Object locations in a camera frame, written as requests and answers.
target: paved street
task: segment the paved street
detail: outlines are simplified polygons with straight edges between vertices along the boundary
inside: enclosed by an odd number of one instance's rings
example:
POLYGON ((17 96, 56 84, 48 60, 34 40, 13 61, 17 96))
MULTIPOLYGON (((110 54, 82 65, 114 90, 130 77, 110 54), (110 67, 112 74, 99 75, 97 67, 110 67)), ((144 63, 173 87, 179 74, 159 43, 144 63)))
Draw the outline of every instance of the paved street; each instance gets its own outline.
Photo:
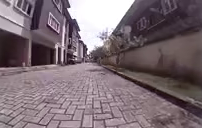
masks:
POLYGON ((0 128, 202 128, 202 120, 95 64, 0 77, 0 128))

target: overcast sky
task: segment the overcast sky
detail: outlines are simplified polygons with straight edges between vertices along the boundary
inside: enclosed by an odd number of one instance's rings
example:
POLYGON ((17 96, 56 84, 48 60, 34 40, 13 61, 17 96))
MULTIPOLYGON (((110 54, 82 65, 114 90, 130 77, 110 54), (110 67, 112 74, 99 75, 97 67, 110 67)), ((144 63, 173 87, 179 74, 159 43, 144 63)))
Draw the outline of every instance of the overcast sky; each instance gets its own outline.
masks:
POLYGON ((134 0, 69 0, 69 12, 77 19, 82 40, 89 51, 102 45, 97 38, 106 28, 114 29, 134 0))

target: building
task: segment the building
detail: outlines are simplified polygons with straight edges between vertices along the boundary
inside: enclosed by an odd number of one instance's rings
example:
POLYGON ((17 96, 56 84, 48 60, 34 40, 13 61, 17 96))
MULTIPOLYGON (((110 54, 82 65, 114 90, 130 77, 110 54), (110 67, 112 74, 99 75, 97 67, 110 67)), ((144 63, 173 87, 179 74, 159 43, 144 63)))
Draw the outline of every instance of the building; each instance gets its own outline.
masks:
POLYGON ((30 65, 34 0, 0 0, 0 67, 30 65))
POLYGON ((67 0, 37 0, 32 19, 32 66, 63 64, 67 0))
POLYGON ((77 58, 80 28, 68 8, 68 0, 0 0, 0 67, 77 58))
POLYGON ((83 62, 83 48, 84 48, 84 42, 82 40, 79 40, 78 48, 77 48, 77 61, 83 62))
POLYGON ((135 0, 113 34, 124 37, 125 26, 125 44, 144 44, 122 52, 119 63, 117 56, 105 63, 202 85, 202 0, 135 0))
POLYGON ((132 28, 130 40, 143 37, 147 43, 195 32, 202 28, 202 1, 135 0, 114 34, 124 26, 132 28))
POLYGON ((87 48, 86 44, 84 44, 84 46, 83 46, 83 62, 86 62, 88 59, 87 52, 88 52, 88 48, 87 48))
POLYGON ((79 34, 80 28, 76 19, 69 21, 69 43, 68 43, 68 53, 67 60, 77 61, 78 55, 78 43, 81 36, 79 34))

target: tree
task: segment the tree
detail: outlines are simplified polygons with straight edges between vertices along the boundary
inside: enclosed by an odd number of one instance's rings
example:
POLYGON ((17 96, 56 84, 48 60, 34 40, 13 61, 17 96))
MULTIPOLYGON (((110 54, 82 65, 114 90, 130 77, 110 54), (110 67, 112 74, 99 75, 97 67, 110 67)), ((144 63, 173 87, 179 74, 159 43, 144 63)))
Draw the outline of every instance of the tree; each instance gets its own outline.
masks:
POLYGON ((90 52, 90 55, 94 61, 97 61, 99 58, 105 57, 103 46, 96 46, 95 49, 90 52))

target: brick paving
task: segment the brick paving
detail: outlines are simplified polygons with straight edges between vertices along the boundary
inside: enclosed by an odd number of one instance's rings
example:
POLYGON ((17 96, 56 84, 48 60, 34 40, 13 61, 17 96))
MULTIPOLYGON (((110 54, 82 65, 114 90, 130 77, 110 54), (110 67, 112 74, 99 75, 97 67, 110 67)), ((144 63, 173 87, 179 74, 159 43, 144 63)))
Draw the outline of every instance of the brick paving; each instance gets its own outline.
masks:
POLYGON ((95 64, 0 77, 0 128, 202 128, 202 119, 95 64))

